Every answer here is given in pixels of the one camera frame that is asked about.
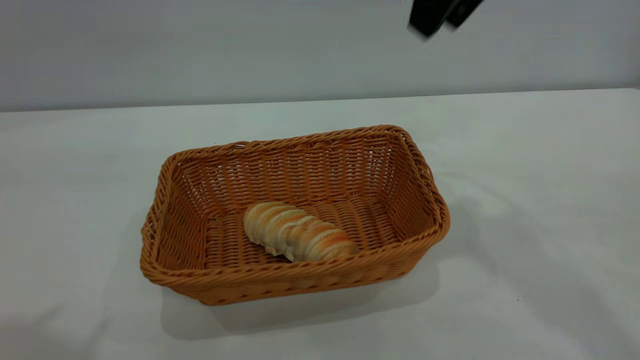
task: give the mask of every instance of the wicker basket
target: wicker basket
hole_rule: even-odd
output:
[[[290,263],[243,229],[247,205],[283,201],[345,230],[360,253]],[[374,126],[179,152],[142,229],[151,282],[206,305],[348,288],[409,272],[449,230],[409,134]]]

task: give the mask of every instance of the basket rim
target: basket rim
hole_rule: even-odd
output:
[[[186,159],[209,157],[220,151],[234,151],[241,149],[265,150],[282,145],[284,142],[290,143],[294,140],[298,143],[310,143],[317,140],[322,142],[326,136],[338,136],[339,138],[352,138],[354,136],[365,136],[369,133],[393,132],[400,134],[404,139],[403,149],[413,160],[410,164],[412,175],[419,177],[420,190],[424,196],[432,200],[434,226],[426,229],[423,233],[413,236],[403,241],[390,243],[374,250],[361,251],[356,255],[323,261],[301,261],[296,263],[275,263],[265,265],[246,265],[239,267],[220,266],[210,269],[183,269],[168,270],[160,266],[157,262],[157,242],[152,239],[160,238],[163,215],[168,206],[168,196],[172,190],[173,182],[163,174],[172,174],[181,161]],[[304,278],[322,277],[328,274],[346,274],[355,270],[361,270],[380,263],[402,261],[411,254],[418,254],[427,251],[432,245],[439,242],[449,230],[450,216],[444,199],[438,192],[433,181],[433,174],[427,165],[422,153],[411,139],[411,136],[401,127],[394,125],[378,125],[371,127],[358,127],[355,129],[330,131],[326,133],[316,133],[305,136],[296,136],[278,140],[256,140],[252,142],[234,142],[226,145],[204,147],[180,151],[170,156],[162,165],[161,175],[158,177],[158,185],[154,202],[146,217],[141,233],[143,238],[143,248],[140,257],[140,268],[144,276],[151,282],[163,286],[228,286],[247,282],[278,281],[288,279],[292,276]]]

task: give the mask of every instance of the white tablecloth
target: white tablecloth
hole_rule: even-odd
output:
[[[148,282],[174,152],[404,127],[452,227],[415,270],[205,307]],[[0,113],[1,359],[640,359],[640,91]]]

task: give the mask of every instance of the baked bread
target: baked bread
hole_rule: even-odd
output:
[[[244,231],[267,253],[290,261],[319,261],[358,253],[347,233],[283,202],[261,202],[244,213]]]

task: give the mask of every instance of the white wall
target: white wall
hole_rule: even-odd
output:
[[[411,0],[9,0],[0,110],[640,83],[640,0],[485,0],[455,33]]]

